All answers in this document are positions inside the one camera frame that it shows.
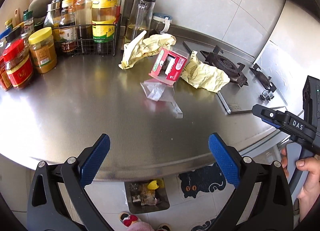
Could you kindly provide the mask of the person's right hand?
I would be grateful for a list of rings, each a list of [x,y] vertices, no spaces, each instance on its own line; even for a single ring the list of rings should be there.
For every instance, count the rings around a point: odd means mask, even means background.
[[[299,200],[299,221],[302,222],[319,197],[320,164],[317,158],[308,157],[298,160],[296,167],[300,171],[308,172],[308,177],[297,196]]]

